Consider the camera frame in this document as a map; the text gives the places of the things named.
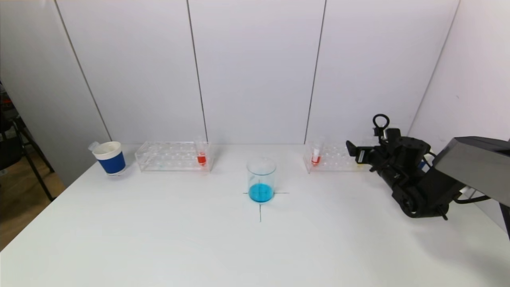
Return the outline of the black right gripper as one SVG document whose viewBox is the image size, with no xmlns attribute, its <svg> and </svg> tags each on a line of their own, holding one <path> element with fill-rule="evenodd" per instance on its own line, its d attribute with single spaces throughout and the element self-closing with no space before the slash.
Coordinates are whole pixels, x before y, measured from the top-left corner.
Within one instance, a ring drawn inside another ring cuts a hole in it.
<svg viewBox="0 0 510 287">
<path fill-rule="evenodd" d="M 345 142 L 350 157 L 355 157 L 359 165 L 370 165 L 370 169 L 381 169 L 387 165 L 387 152 L 384 147 L 357 147 L 351 141 Z"/>
</svg>

